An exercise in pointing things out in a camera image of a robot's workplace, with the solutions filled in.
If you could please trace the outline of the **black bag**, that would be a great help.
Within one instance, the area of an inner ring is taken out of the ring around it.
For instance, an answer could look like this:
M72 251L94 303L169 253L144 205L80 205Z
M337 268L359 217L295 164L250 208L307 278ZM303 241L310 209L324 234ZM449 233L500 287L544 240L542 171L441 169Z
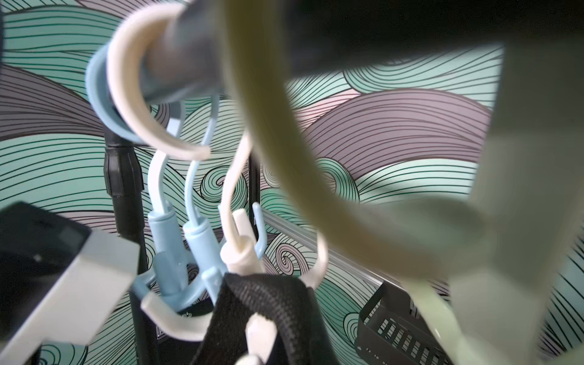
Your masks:
M259 314L278 330L268 364L338 364L314 290L295 277L226 274L193 364L235 364L245 328Z

